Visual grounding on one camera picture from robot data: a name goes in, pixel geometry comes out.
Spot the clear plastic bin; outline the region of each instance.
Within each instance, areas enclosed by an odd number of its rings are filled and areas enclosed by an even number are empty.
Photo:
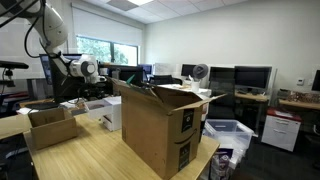
[[[220,148],[245,151],[249,148],[253,131],[237,120],[207,119],[204,135],[219,141]]]

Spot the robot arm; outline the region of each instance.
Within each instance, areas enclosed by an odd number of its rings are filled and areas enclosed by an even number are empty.
[[[67,28],[57,11],[45,0],[0,0],[0,17],[9,17],[0,28],[16,17],[27,19],[40,35],[40,43],[60,71],[67,76],[84,77],[86,83],[105,81],[98,74],[96,59],[82,55],[79,60],[69,60],[59,48],[67,40]]]

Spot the open cardboard box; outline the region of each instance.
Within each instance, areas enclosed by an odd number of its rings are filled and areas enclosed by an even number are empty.
[[[28,114],[33,144],[42,149],[78,136],[76,120],[62,108]]]
[[[202,106],[217,97],[113,82],[121,93],[123,141],[161,178],[171,178],[196,157]]]

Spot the black monitor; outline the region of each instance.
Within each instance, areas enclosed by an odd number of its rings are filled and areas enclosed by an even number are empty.
[[[209,81],[217,79],[234,79],[234,68],[210,67]]]
[[[237,88],[266,89],[272,67],[235,66],[235,85]]]
[[[142,86],[143,81],[143,67],[139,66],[122,66],[122,65],[110,65],[108,68],[108,76],[113,77],[112,72],[119,70],[118,78],[123,81],[127,81],[132,75],[135,75],[131,81],[131,84],[136,86]]]
[[[317,70],[313,80],[312,91],[320,91],[320,70]]]
[[[182,64],[181,76],[191,76],[193,77],[194,64]]]
[[[67,59],[80,59],[81,54],[63,54]],[[53,96],[56,103],[65,102],[79,97],[78,90],[85,83],[83,77],[68,77],[61,73],[57,65],[47,54],[40,54],[41,63],[48,84],[52,84]]]
[[[139,67],[142,67],[146,74],[152,74],[152,64],[138,64]]]

